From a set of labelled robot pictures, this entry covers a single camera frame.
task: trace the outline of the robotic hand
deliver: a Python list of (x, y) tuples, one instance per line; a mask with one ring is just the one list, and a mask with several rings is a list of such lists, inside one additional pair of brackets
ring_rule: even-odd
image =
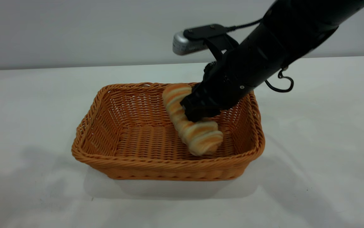
[[(204, 69), (203, 81), (181, 101), (190, 121), (214, 117), (235, 106), (261, 83), (277, 92), (289, 92), (293, 80), (282, 75), (289, 64), (317, 48), (338, 26), (364, 7), (364, 0), (276, 0), (262, 19), (242, 26), (218, 24), (186, 29), (175, 34), (173, 52), (186, 55), (209, 49), (216, 61)], [(227, 32), (258, 24), (238, 44)], [(279, 71), (287, 90), (266, 80)]]

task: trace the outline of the table surface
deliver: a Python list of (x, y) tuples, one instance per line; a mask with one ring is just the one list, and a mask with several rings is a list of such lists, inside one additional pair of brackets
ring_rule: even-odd
[(364, 57), (300, 59), (292, 92), (258, 87), (266, 148), (236, 180), (118, 181), (72, 157), (101, 87), (204, 66), (0, 71), (0, 228), (364, 228)]

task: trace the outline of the woven basket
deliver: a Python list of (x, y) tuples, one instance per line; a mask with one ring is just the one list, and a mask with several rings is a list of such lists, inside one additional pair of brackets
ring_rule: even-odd
[(72, 145), (75, 159), (113, 179), (218, 181), (237, 178), (262, 154), (265, 138), (253, 93), (214, 117), (224, 133), (217, 152), (195, 157), (163, 106), (166, 86), (103, 87), (77, 128)]

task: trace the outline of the white wall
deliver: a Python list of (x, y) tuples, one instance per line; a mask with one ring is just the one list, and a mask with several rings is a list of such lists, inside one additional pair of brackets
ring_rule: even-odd
[[(0, 69), (207, 62), (176, 56), (172, 36), (263, 16), (273, 0), (0, 0)], [(232, 34), (239, 42), (250, 32)], [(309, 56), (364, 55), (364, 9)]]

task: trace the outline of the bread roll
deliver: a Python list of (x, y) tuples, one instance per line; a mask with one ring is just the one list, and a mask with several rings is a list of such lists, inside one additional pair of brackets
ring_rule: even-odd
[(214, 153), (223, 142), (223, 133), (218, 131), (218, 125), (214, 121), (203, 120), (194, 123), (186, 118), (180, 102), (191, 92), (192, 88), (188, 84), (169, 85), (162, 94), (164, 106), (179, 137), (188, 146), (191, 154), (201, 156)]

